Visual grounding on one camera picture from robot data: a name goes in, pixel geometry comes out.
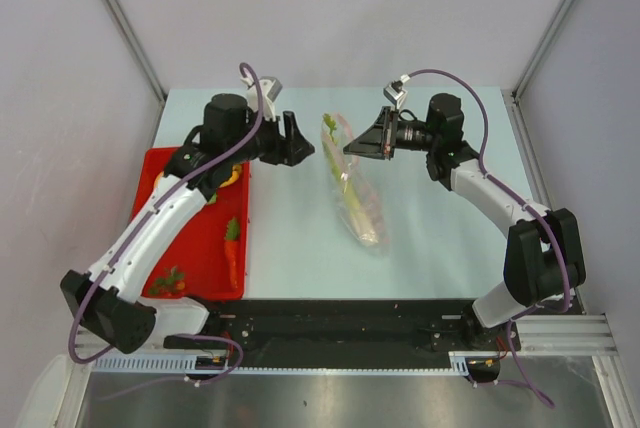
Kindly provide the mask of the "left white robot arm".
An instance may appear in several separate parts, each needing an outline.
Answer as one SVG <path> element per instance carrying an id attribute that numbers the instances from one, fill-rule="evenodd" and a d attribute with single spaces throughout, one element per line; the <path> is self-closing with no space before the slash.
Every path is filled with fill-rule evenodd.
<path id="1" fill-rule="evenodd" d="M 60 282 L 74 317 L 109 349 L 137 351 L 163 327 L 168 336 L 186 334 L 197 346 L 214 345 L 220 322 L 198 302 L 187 304 L 179 328 L 164 324 L 161 311 L 140 298 L 147 279 L 176 236 L 217 194 L 234 166 L 253 160 L 296 166 L 314 154 L 291 111 L 271 115 L 266 96 L 215 95 L 203 122 L 171 155 L 151 195 L 111 248 L 86 272 L 68 271 Z"/>

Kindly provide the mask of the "yellow banana bunch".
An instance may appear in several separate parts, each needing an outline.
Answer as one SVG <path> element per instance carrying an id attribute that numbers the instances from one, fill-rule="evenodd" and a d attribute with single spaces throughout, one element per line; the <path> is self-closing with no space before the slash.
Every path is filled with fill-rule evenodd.
<path id="1" fill-rule="evenodd" d="M 240 176 L 241 176 L 241 174 L 242 174 L 242 171 L 243 171 L 243 166 L 242 166 L 241 164 L 235 164 L 235 165 L 232 167 L 232 173 L 231 173 L 230 178 L 229 178 L 229 179 L 227 179 L 224 183 L 222 183 L 222 184 L 220 185 L 220 188 L 224 188 L 224 187 L 230 186 L 230 185 L 234 184 L 236 181 L 238 181 L 238 180 L 239 180 L 239 178 L 240 178 Z M 161 172 L 156 176 L 156 178 L 155 178 L 155 180 L 154 180 L 153 188 L 156 188 L 156 187 L 157 187 L 157 185 L 158 185 L 159 181 L 160 181 L 163 177 L 164 177 L 164 172 L 163 172 L 163 171 L 161 171 Z"/>

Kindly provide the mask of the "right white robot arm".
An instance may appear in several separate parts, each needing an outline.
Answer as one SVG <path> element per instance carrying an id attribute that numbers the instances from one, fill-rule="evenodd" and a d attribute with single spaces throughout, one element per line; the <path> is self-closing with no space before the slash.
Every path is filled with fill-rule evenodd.
<path id="1" fill-rule="evenodd" d="M 586 280 L 575 215 L 525 200 L 493 176 L 464 139 L 460 98 L 434 95 L 425 120 L 405 119 L 385 106 L 374 124 L 344 147 L 348 155 L 391 159 L 396 150 L 421 151 L 432 180 L 473 204 L 505 236 L 503 280 L 476 299 L 464 314 L 463 341 L 484 349 L 497 327 L 535 310 L 550 297 L 571 300 L 572 289 Z"/>

